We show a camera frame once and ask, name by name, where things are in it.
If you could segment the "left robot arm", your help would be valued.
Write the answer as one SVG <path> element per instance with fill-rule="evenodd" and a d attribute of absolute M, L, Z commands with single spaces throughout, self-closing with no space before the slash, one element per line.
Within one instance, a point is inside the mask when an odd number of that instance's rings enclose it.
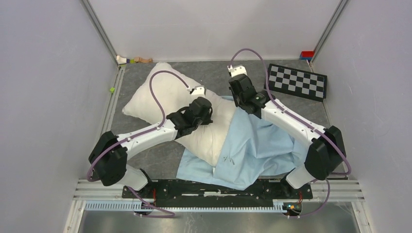
<path fill-rule="evenodd" d="M 153 185 L 148 175 L 142 169 L 128 166 L 128 160 L 146 149 L 187 136 L 199 126 L 212 123 L 212 113 L 211 102 L 198 97 L 154 125 L 131 133 L 103 133 L 88 158 L 91 167 L 87 179 L 101 181 L 104 186 L 127 186 L 141 198 L 150 196 Z"/>

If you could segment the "black white checkerboard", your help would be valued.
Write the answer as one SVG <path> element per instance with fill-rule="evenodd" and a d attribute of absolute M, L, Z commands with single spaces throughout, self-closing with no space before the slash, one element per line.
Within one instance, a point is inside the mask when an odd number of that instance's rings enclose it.
<path fill-rule="evenodd" d="M 327 76 L 276 64 L 268 67 L 269 90 L 323 102 L 327 95 Z"/>

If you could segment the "red blue block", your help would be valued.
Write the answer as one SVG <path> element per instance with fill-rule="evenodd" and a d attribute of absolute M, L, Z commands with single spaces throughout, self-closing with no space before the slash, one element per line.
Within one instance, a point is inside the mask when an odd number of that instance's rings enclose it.
<path fill-rule="evenodd" d="M 307 60 L 307 61 L 311 61 L 314 57 L 314 51 L 312 50 L 306 50 L 306 51 L 302 51 L 300 53 L 299 59 L 300 60 Z"/>

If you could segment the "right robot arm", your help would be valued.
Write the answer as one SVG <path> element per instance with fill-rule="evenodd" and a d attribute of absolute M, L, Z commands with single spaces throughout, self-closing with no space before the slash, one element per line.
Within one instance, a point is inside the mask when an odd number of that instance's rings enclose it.
<path fill-rule="evenodd" d="M 281 180 L 283 196 L 295 197 L 303 185 L 324 181 L 339 164 L 347 163 L 342 133 L 337 127 L 315 124 L 287 108 L 269 91 L 257 92 L 244 73 L 232 74 L 229 85 L 237 107 L 278 126 L 307 149 L 304 163 Z"/>

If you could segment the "light blue toothed rail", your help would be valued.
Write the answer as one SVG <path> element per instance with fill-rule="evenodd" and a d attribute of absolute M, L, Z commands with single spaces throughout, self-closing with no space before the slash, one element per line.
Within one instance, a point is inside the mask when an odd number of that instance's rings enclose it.
<path fill-rule="evenodd" d="M 233 212 L 233 213 L 286 213 L 282 202 L 274 202 L 269 207 L 162 207 L 171 212 Z M 85 210 L 88 211 L 133 211 L 147 212 L 151 208 L 142 206 L 140 201 L 86 201 Z"/>

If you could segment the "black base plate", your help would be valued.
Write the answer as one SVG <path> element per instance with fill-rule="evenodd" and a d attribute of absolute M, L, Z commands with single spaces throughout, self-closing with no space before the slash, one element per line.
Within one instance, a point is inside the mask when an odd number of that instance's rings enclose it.
<path fill-rule="evenodd" d="M 280 180 L 257 179 L 245 190 L 184 180 L 154 180 L 137 194 L 156 207 L 271 207 L 274 200 L 309 200 L 311 186 L 295 190 Z"/>

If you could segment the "light blue pillowcase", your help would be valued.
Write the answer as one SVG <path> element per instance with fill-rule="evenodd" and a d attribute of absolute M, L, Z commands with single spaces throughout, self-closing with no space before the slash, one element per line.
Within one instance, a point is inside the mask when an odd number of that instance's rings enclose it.
<path fill-rule="evenodd" d="M 246 113 L 231 97 L 211 95 L 212 123 L 178 140 L 177 178 L 244 190 L 259 176 L 302 165 L 308 149 L 278 126 Z"/>

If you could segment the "white beige corner toy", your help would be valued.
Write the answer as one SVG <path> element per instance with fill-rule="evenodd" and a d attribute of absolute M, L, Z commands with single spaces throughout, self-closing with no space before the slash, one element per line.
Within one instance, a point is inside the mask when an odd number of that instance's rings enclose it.
<path fill-rule="evenodd" d="M 116 62 L 119 66 L 127 64 L 129 62 L 129 60 L 127 58 L 123 58 L 119 55 L 116 56 Z"/>

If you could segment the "wooden toy figure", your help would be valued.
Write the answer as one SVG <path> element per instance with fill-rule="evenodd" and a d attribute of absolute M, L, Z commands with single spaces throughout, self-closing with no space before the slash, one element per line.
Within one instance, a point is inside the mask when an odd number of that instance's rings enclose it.
<path fill-rule="evenodd" d="M 135 63 L 152 63 L 153 59 L 152 58 L 145 59 L 145 58 L 141 58 L 141 57 L 135 57 L 134 62 Z"/>

